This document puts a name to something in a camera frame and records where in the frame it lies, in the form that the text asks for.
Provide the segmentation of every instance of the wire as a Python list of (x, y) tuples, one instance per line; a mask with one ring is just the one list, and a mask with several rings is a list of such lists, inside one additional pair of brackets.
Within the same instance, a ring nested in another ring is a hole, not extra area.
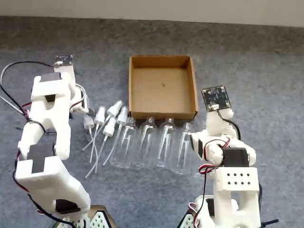
[(240, 132), (240, 130), (239, 130), (237, 124), (236, 124), (235, 122), (231, 121), (231, 120), (228, 120), (228, 119), (223, 118), (223, 117), (222, 117), (222, 114), (219, 112), (219, 110), (217, 110), (217, 112), (218, 112), (219, 117), (220, 117), (223, 121), (225, 121), (225, 122), (227, 122), (227, 123), (229, 123), (229, 124), (232, 124), (232, 125), (236, 128), (236, 130), (237, 130), (237, 136), (238, 136), (237, 139), (241, 140), (241, 132)]
[(214, 166), (214, 165), (211, 165), (211, 164), (202, 164), (200, 167), (199, 167), (199, 173), (200, 174), (205, 174), (205, 173), (210, 173), (214, 168), (217, 168), (218, 166)]
[(86, 90), (85, 90), (85, 88), (83, 88), (82, 85), (80, 85), (80, 84), (75, 84), (75, 85), (78, 86), (78, 87), (81, 89), (81, 91), (83, 92), (83, 95), (82, 95), (82, 98), (81, 98), (80, 101), (74, 103), (74, 104), (70, 107), (70, 110), (71, 110), (71, 108), (73, 108), (75, 105), (77, 105), (77, 104), (79, 104), (80, 102), (82, 102), (82, 101), (85, 99), (85, 97), (86, 97)]
[(15, 109), (17, 112), (19, 112), (21, 115), (23, 115), (23, 112), (20, 111), (15, 105), (13, 105), (11, 102), (9, 102), (7, 99), (5, 99), (3, 96), (0, 95), (0, 99), (7, 103), (9, 106), (11, 106), (13, 109)]
[(203, 201), (202, 201), (202, 203), (201, 203), (201, 207), (199, 208), (198, 212), (195, 214), (194, 219), (193, 219), (194, 228), (198, 228), (197, 225), (196, 225), (196, 219), (197, 219), (197, 217), (198, 217), (198, 215), (199, 215), (201, 209), (203, 208), (203, 204), (204, 204), (204, 200), (205, 200), (206, 179), (207, 179), (208, 168), (209, 168), (209, 167), (206, 168), (205, 174), (204, 174), (204, 175), (205, 175), (205, 178), (204, 178), (204, 187), (203, 187)]
[(37, 209), (40, 210), (40, 211), (41, 211), (43, 214), (45, 214), (46, 216), (48, 216), (50, 219), (52, 219), (52, 220), (54, 220), (54, 221), (56, 221), (56, 222), (59, 222), (59, 223), (64, 223), (64, 224), (70, 225), (72, 228), (76, 228), (76, 226), (75, 226), (73, 223), (71, 223), (71, 222), (69, 222), (69, 221), (64, 221), (64, 220), (59, 219), (59, 218), (56, 218), (56, 217), (54, 217), (52, 214), (47, 213), (39, 204), (37, 204), (37, 203), (33, 200), (33, 198), (31, 197), (30, 194), (28, 194), (28, 197), (29, 197), (30, 200), (35, 204), (35, 206), (37, 207)]
[[(18, 151), (17, 153), (17, 157), (16, 157), (16, 160), (15, 160), (15, 167), (17, 166), (17, 161), (19, 160), (19, 156), (20, 156), (20, 151)], [(24, 191), (26, 191), (28, 193), (28, 197), (30, 198), (30, 200), (35, 204), (35, 206), (37, 207), (37, 209), (39, 210), (38, 213), (43, 213), (45, 214), (46, 216), (48, 216), (49, 218), (51, 218), (52, 220), (55, 220), (57, 222), (60, 222), (60, 223), (64, 223), (64, 224), (68, 224), (70, 225), (72, 228), (76, 228), (76, 226), (74, 226), (73, 223), (71, 222), (68, 222), (68, 221), (64, 221), (64, 220), (61, 220), (59, 218), (56, 218), (54, 216), (52, 216), (51, 214), (47, 213), (39, 204), (37, 204), (31, 197), (31, 195), (29, 194), (29, 190), (27, 188), (25, 188), (24, 186), (22, 186), (21, 184), (18, 183), (18, 181), (16, 180), (16, 177), (15, 177), (15, 173), (16, 173), (16, 170), (13, 172), (13, 180), (15, 181), (15, 183), (20, 187), (22, 188)]]
[[(50, 65), (50, 64), (47, 64), (47, 63), (43, 63), (43, 62), (39, 62), (39, 61), (17, 61), (17, 62), (12, 62), (12, 63), (10, 63), (10, 64), (8, 64), (8, 65), (6, 65), (5, 67), (4, 67), (4, 69), (2, 70), (2, 72), (1, 72), (1, 75), (0, 75), (0, 87), (1, 87), (1, 89), (2, 89), (2, 91), (6, 94), (6, 96), (8, 96), (9, 98), (10, 98), (10, 100), (16, 105), (16, 106), (14, 106), (15, 107), (15, 109), (18, 109), (18, 110), (20, 110), (22, 113), (22, 115), (23, 116), (26, 116), (26, 112), (25, 112), (25, 110), (23, 109), (23, 107), (8, 93), (8, 91), (6, 91), (6, 89), (3, 87), (3, 78), (4, 78), (4, 74), (5, 74), (5, 72), (8, 70), (8, 68), (10, 68), (11, 66), (13, 66), (13, 65), (16, 65), (16, 64), (20, 64), (20, 63), (36, 63), (36, 64), (41, 64), (41, 65), (44, 65), (44, 66), (49, 66), (49, 67), (54, 67), (54, 66), (52, 66), (52, 65)], [(0, 96), (0, 98), (4, 101), (4, 102), (6, 102), (8, 105), (10, 105), (11, 106), (11, 104), (10, 103), (8, 103), (7, 102), (7, 100), (6, 99), (3, 99), (3, 97), (2, 96)]]
[(15, 181), (15, 183), (16, 183), (20, 188), (22, 188), (24, 191), (26, 191), (27, 193), (29, 193), (29, 190), (28, 190), (26, 187), (24, 187), (24, 186), (22, 186), (21, 184), (18, 183), (18, 181), (17, 181), (16, 178), (15, 178), (15, 173), (16, 173), (16, 170), (13, 172), (13, 180)]
[(32, 123), (36, 123), (36, 124), (39, 124), (39, 126), (42, 128), (43, 130), (43, 133), (46, 132), (46, 129), (44, 128), (44, 126), (42, 125), (42, 123), (38, 122), (38, 121), (35, 121), (35, 120), (32, 120), (31, 118), (29, 118), (29, 114), (27, 112), (27, 110), (25, 110), (23, 108), (23, 106), (21, 106), (9, 93), (8, 91), (3, 87), (3, 78), (4, 78), (4, 74), (5, 72), (8, 70), (8, 68), (10, 68), (11, 66), (13, 65), (16, 65), (16, 64), (20, 64), (20, 63), (36, 63), (36, 64), (41, 64), (41, 65), (44, 65), (44, 66), (49, 66), (49, 67), (54, 67), (50, 64), (47, 64), (47, 63), (43, 63), (43, 62), (39, 62), (39, 61), (17, 61), (17, 62), (12, 62), (8, 65), (6, 65), (4, 67), (4, 69), (2, 70), (1, 72), (1, 75), (0, 75), (0, 87), (2, 89), (2, 91), (6, 94), (6, 96), (8, 96), (10, 98), (10, 100), (16, 105), (14, 106), (13, 104), (11, 104), (9, 101), (7, 101), (4, 97), (0, 96), (0, 98), (5, 102), (7, 103), (9, 106), (11, 106), (12, 108), (14, 108), (17, 112), (19, 112), (20, 114), (22, 114), (27, 122), (32, 122)]
[(197, 207), (196, 203), (193, 203), (193, 202), (188, 203), (188, 209), (193, 211), (195, 214), (197, 213), (196, 207)]
[(26, 107), (26, 106), (29, 106), (29, 105), (31, 105), (31, 104), (32, 104), (32, 102), (28, 102), (28, 103), (24, 104), (24, 105), (22, 106), (22, 108), (24, 108), (24, 107)]
[(263, 188), (261, 183), (258, 184), (259, 192), (258, 192), (258, 207), (261, 212), (261, 205), (262, 205), (262, 197), (263, 197)]

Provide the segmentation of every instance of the white plastic part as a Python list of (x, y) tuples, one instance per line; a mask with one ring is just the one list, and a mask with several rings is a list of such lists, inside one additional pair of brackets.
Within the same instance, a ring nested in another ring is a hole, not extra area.
[(91, 170), (86, 174), (85, 178), (88, 178), (88, 177), (90, 176), (90, 174), (91, 174), (91, 172), (94, 170), (94, 168), (95, 168), (95, 173), (97, 173), (98, 160), (99, 160), (99, 158), (100, 158), (101, 152), (102, 152), (103, 149), (104, 149), (105, 142), (106, 142), (107, 138), (108, 138), (108, 136), (106, 135), (106, 136), (104, 137), (103, 144), (102, 144), (101, 147), (100, 147), (98, 156), (97, 156), (97, 158), (96, 158), (96, 162), (95, 162), (94, 165), (92, 166)]
[(91, 228), (110, 228), (105, 215), (102, 212), (97, 212), (91, 220)]
[[(261, 226), (256, 168), (218, 168), (215, 171), (213, 191), (216, 228)], [(231, 203), (232, 191), (240, 194), (238, 210), (234, 210)]]
[(116, 117), (119, 113), (119, 110), (123, 106), (123, 102), (121, 100), (117, 101), (113, 106), (111, 106), (106, 113), (112, 117)]
[(84, 115), (84, 128), (86, 130), (94, 128), (93, 118), (89, 115)]
[[(71, 85), (75, 81), (68, 79), (40, 82), (41, 76), (34, 78), (34, 85), (31, 95), (30, 118), (40, 122), (47, 130), (54, 128), (57, 137), (55, 153), (60, 159), (65, 160), (70, 155), (71, 128), (68, 123), (70, 113)], [(55, 95), (54, 102), (47, 102), (47, 95)], [(37, 123), (28, 122), (24, 128), (18, 149), (24, 159), (27, 159), (29, 147), (36, 144), (43, 130)]]
[[(208, 208), (208, 202), (207, 202), (207, 199), (213, 199), (214, 197), (212, 195), (205, 195), (205, 197), (200, 195), (199, 197), (197, 197), (195, 199), (195, 203), (197, 204), (197, 208), (201, 207), (201, 204), (203, 202), (203, 198), (204, 198), (203, 208), (197, 216), (197, 220), (199, 220), (200, 224), (201, 224), (200, 227), (203, 227), (203, 228), (204, 227), (217, 228), (218, 225), (216, 225), (215, 222), (214, 222), (214, 216), (210, 216), (209, 208)], [(232, 209), (234, 211), (238, 210), (238, 203), (235, 199), (231, 199), (231, 205), (232, 205)]]
[(117, 123), (119, 125), (126, 126), (127, 120), (128, 120), (128, 112), (129, 112), (128, 106), (122, 107), (122, 109), (117, 117)]
[[(231, 108), (221, 109), (219, 112), (225, 119), (231, 119), (233, 117)], [(233, 127), (229, 123), (223, 121), (217, 111), (207, 113), (206, 131), (208, 136), (221, 136), (222, 134), (227, 134), (234, 138), (237, 137), (237, 133)]]
[(191, 214), (187, 214), (182, 221), (180, 228), (194, 228), (193, 226), (193, 216)]
[(15, 177), (46, 212), (56, 212), (54, 200), (57, 199), (65, 199), (77, 204), (80, 211), (71, 214), (74, 218), (82, 217), (89, 212), (91, 206), (89, 194), (82, 184), (69, 174), (58, 156), (45, 158), (43, 172), (32, 173), (32, 166), (33, 160), (19, 161)]
[[(62, 220), (71, 222), (72, 224), (74, 224), (76, 226), (76, 228), (91, 228), (90, 219), (87, 216), (87, 214), (83, 215), (80, 218), (76, 218), (76, 219), (73, 218), (73, 220), (71, 220), (71, 218), (63, 218)], [(71, 226), (68, 224), (65, 224), (65, 223), (59, 223), (58, 226), (56, 226), (56, 228), (71, 228)]]
[[(105, 119), (105, 121), (104, 121), (104, 123), (101, 125), (101, 127), (98, 129), (98, 131), (96, 132), (96, 136), (101, 132), (101, 130), (103, 129), (103, 127), (105, 126), (105, 124), (108, 122), (108, 120), (111, 118), (111, 116), (110, 115), (108, 115), (107, 117), (106, 117), (106, 119)], [(93, 143), (93, 141), (94, 141), (94, 138), (91, 140), (91, 141), (89, 141), (89, 143), (87, 144), (87, 145), (85, 145), (84, 146), (84, 148), (82, 148), (82, 151), (84, 151), (86, 148), (88, 148), (88, 146), (89, 145), (91, 145), (91, 143)]]
[(95, 116), (94, 123), (102, 125), (105, 122), (105, 107), (100, 106)]
[[(256, 151), (252, 147), (246, 145), (236, 138), (231, 137), (230, 135), (223, 134), (220, 137), (213, 137), (208, 136), (207, 131), (204, 130), (202, 132), (192, 133), (191, 136), (194, 150), (198, 154), (201, 154), (201, 158), (204, 159), (203, 150), (205, 148), (207, 160), (216, 166), (219, 166), (223, 161), (223, 150), (219, 146), (223, 146), (228, 139), (230, 147), (246, 149), (250, 166), (256, 163)], [(201, 141), (202, 148), (199, 148), (199, 141)]]
[(103, 134), (109, 137), (112, 137), (115, 130), (116, 119), (112, 117), (108, 124), (104, 127)]

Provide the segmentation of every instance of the gray carpet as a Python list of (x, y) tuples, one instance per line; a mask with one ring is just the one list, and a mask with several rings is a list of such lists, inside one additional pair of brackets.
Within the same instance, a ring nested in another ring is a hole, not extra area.
[[(118, 99), (127, 102), (129, 56), (189, 54), (197, 90), (224, 84), (242, 139), (257, 152), (263, 184), (263, 221), (279, 218), (273, 228), (304, 224), (304, 28), (109, 19), (0, 18), (0, 68), (16, 60), (52, 62), (58, 53), (76, 56), (76, 81), (97, 108)], [(50, 69), (13, 67), (5, 87), (20, 103), (30, 100), (34, 76)], [(204, 128), (206, 111), (199, 93), (195, 130)], [(1, 227), (48, 227), (11, 174), (22, 117), (0, 103)], [(120, 228), (173, 228), (187, 203), (202, 193), (202, 178), (165, 170), (121, 170), (107, 166), (88, 180), (89, 151), (82, 120), (71, 121), (67, 169), (89, 192), (93, 204), (106, 205)], [(46, 136), (52, 141), (53, 136)], [(107, 143), (109, 152), (111, 144)], [(209, 179), (207, 194), (211, 194)]]

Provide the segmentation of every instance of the black cable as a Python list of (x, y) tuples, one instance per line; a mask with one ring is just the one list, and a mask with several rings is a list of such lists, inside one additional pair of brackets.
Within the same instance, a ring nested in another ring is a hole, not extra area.
[(204, 174), (203, 201), (202, 201), (202, 203), (201, 203), (201, 206), (200, 206), (198, 212), (195, 214), (194, 219), (193, 219), (194, 227), (196, 227), (196, 224), (195, 224), (195, 223), (196, 223), (196, 219), (197, 219), (197, 216), (199, 215), (201, 209), (203, 208), (203, 204), (204, 204), (204, 200), (205, 200), (206, 179), (207, 179), (207, 171), (208, 171), (208, 168), (209, 168), (209, 167), (207, 167), (207, 168), (205, 169), (205, 174)]
[(0, 87), (1, 87), (2, 91), (12, 100), (13, 103), (15, 103), (15, 105), (20, 109), (20, 111), (23, 113), (23, 115), (26, 116), (26, 111), (3, 87), (3, 78), (4, 78), (4, 74), (7, 71), (7, 69), (10, 68), (13, 65), (20, 64), (20, 63), (36, 63), (36, 64), (41, 64), (41, 65), (44, 65), (44, 66), (47, 66), (47, 67), (48, 66), (49, 67), (54, 67), (54, 66), (52, 66), (50, 64), (47, 64), (47, 63), (39, 62), (39, 61), (16, 61), (16, 62), (12, 62), (12, 63), (6, 65), (4, 67), (4, 69), (2, 70), (1, 75), (0, 75)]
[[(20, 187), (20, 188), (22, 188), (24, 191), (26, 191), (26, 192), (29, 192), (24, 186), (22, 186), (21, 184), (19, 184), (19, 182), (16, 180), (16, 178), (15, 178), (15, 173), (16, 173), (16, 170), (13, 172), (13, 180), (14, 180), (14, 182)], [(37, 207), (37, 209), (38, 210), (40, 210), (43, 214), (45, 214), (46, 216), (48, 216), (50, 219), (52, 219), (52, 220), (54, 220), (54, 221), (56, 221), (56, 222), (59, 222), (59, 223), (64, 223), (64, 224), (67, 224), (67, 225), (70, 225), (72, 228), (76, 228), (76, 226), (73, 224), (73, 223), (71, 223), (71, 222), (69, 222), (69, 221), (64, 221), (64, 220), (62, 220), (62, 219), (59, 219), (59, 218), (56, 218), (56, 217), (54, 217), (52, 214), (49, 214), (49, 213), (47, 213), (39, 204), (37, 204), (34, 200), (33, 200), (33, 198), (32, 198), (32, 196), (30, 195), (30, 194), (28, 194), (28, 197), (30, 198), (30, 200), (34, 203), (34, 205)]]
[(44, 126), (42, 125), (42, 123), (38, 122), (38, 121), (35, 121), (35, 120), (32, 120), (31, 118), (27, 118), (27, 122), (32, 122), (32, 123), (36, 123), (36, 124), (39, 124), (39, 126), (42, 128), (43, 130), (43, 134), (45, 134), (47, 131), (46, 129), (44, 128)]
[(67, 225), (70, 225), (72, 228), (76, 228), (76, 226), (71, 223), (71, 222), (68, 222), (68, 221), (64, 221), (62, 219), (59, 219), (59, 218), (56, 218), (54, 217), (52, 214), (49, 214), (47, 213), (39, 204), (37, 204), (31, 197), (30, 194), (28, 194), (28, 197), (30, 198), (30, 200), (35, 204), (35, 206), (37, 207), (37, 209), (39, 209), (43, 214), (45, 214), (46, 216), (48, 216), (50, 219), (56, 221), (56, 222), (60, 222), (60, 223), (64, 223), (64, 224), (67, 224)]
[(237, 130), (237, 136), (238, 136), (237, 139), (241, 140), (241, 132), (240, 132), (240, 130), (239, 130), (237, 124), (236, 124), (235, 122), (231, 121), (231, 120), (228, 120), (228, 119), (223, 118), (223, 117), (222, 117), (222, 114), (219, 112), (219, 110), (217, 110), (217, 112), (218, 112), (219, 117), (220, 117), (223, 121), (225, 121), (225, 122), (227, 122), (227, 123), (229, 123), (229, 124), (232, 124), (232, 125), (236, 128), (236, 130)]
[(261, 183), (258, 184), (259, 192), (258, 192), (258, 207), (261, 212), (261, 205), (262, 205), (262, 197), (263, 197), (263, 188)]
[(39, 126), (42, 128), (43, 130), (43, 133), (46, 133), (46, 129), (44, 128), (44, 126), (42, 125), (42, 123), (38, 122), (38, 121), (35, 121), (35, 120), (32, 120), (31, 118), (29, 118), (27, 116), (27, 111), (8, 93), (8, 91), (6, 91), (6, 89), (3, 87), (3, 78), (4, 78), (4, 74), (5, 72), (7, 71), (8, 68), (10, 68), (11, 66), (13, 65), (16, 65), (16, 64), (20, 64), (20, 63), (36, 63), (36, 64), (41, 64), (41, 65), (44, 65), (44, 66), (49, 66), (49, 67), (54, 67), (50, 64), (47, 64), (47, 63), (43, 63), (43, 62), (39, 62), (39, 61), (17, 61), (17, 62), (13, 62), (13, 63), (10, 63), (8, 65), (6, 65), (4, 67), (4, 69), (2, 70), (1, 72), (1, 75), (0, 75), (0, 87), (2, 89), (2, 91), (12, 100), (12, 102), (18, 107), (18, 109), (21, 111), (21, 114), (26, 118), (27, 122), (32, 122), (32, 123), (36, 123), (36, 124), (39, 124)]

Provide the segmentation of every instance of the white perforated plate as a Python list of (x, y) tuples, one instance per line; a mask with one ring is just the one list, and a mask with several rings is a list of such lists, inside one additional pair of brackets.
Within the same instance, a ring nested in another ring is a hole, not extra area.
[(97, 212), (91, 221), (91, 228), (110, 228), (102, 212)]
[(180, 228), (194, 228), (193, 226), (193, 216), (191, 214), (187, 214), (180, 225)]

